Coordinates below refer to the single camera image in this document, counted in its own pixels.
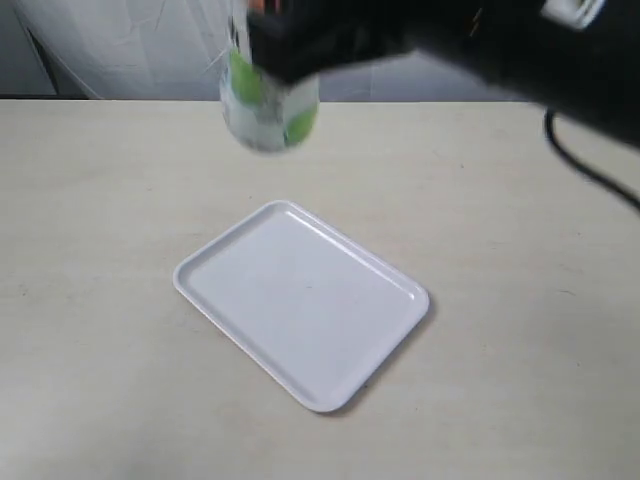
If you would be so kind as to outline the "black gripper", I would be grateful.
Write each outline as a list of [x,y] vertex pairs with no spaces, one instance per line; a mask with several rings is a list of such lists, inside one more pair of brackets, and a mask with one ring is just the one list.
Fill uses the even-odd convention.
[[639,143],[635,1],[268,1],[247,30],[253,63],[287,84],[420,51]]

